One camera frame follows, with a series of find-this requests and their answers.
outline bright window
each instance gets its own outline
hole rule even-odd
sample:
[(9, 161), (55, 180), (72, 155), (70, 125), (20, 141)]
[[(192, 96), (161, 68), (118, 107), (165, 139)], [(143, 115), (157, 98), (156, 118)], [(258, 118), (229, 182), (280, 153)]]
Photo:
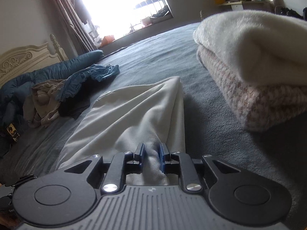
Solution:
[(83, 0), (100, 36), (118, 39), (142, 28), (141, 20), (162, 9), (165, 0)]

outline headboard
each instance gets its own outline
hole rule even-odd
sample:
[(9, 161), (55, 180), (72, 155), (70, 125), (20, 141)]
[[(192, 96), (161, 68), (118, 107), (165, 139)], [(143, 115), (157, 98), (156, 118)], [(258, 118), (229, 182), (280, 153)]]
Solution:
[(20, 74), (50, 66), (68, 60), (53, 34), (50, 35), (55, 54), (47, 49), (48, 43), (41, 46), (25, 46), (11, 49), (0, 55), (0, 87)]

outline mattress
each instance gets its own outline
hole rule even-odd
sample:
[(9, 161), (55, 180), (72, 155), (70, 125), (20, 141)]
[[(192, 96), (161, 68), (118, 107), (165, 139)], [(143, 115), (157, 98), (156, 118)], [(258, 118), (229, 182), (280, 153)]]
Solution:
[[(285, 224), (302, 230), (307, 226), (307, 113), (264, 133), (242, 129), (209, 72), (196, 59), (192, 39), (198, 24), (190, 24), (133, 44), (104, 58), (100, 64), (118, 64), (112, 81), (96, 83), (91, 104), (107, 90), (151, 84), (179, 76), (184, 90), (185, 145), (192, 158), (211, 154), (283, 184), (293, 206)], [(59, 118), (48, 128), (25, 132), (0, 160), (3, 176), (55, 169), (67, 139), (90, 110), (77, 119)]]

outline white fluffy blanket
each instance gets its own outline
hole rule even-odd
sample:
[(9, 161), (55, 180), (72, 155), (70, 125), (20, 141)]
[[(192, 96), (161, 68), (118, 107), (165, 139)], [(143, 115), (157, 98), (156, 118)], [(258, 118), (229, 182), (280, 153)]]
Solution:
[(146, 145), (141, 175), (128, 175), (127, 184), (167, 185), (160, 170), (158, 145), (185, 151), (183, 92), (179, 77), (152, 85), (136, 85), (101, 95), (68, 139), (58, 159), (62, 168), (93, 154), (110, 161), (116, 153), (135, 152)]
[(201, 22), (196, 43), (249, 85), (307, 85), (307, 22), (261, 11), (232, 11)]

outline black robotic device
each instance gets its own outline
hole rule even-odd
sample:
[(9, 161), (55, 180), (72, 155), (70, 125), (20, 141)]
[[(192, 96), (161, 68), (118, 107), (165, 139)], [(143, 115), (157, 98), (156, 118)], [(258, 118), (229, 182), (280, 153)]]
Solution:
[(211, 155), (201, 160), (160, 144), (161, 170), (175, 186), (125, 185), (141, 173), (145, 146), (111, 163), (93, 155), (20, 186), (13, 206), (31, 229), (287, 229), (292, 199), (282, 185)]

